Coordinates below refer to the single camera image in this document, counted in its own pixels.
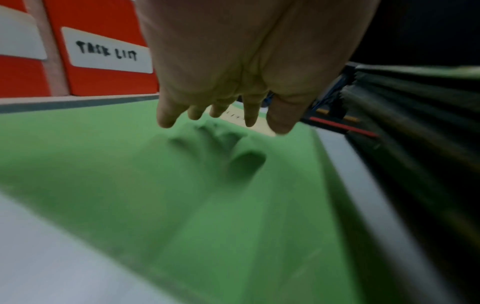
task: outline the green paper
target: green paper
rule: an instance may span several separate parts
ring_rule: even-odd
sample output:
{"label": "green paper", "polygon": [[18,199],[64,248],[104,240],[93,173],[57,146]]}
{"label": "green paper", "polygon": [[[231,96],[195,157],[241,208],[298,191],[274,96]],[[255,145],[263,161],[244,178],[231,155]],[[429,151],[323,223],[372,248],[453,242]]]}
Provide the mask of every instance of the green paper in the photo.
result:
{"label": "green paper", "polygon": [[155,110],[1,115],[1,190],[187,302],[362,302],[308,126]]}

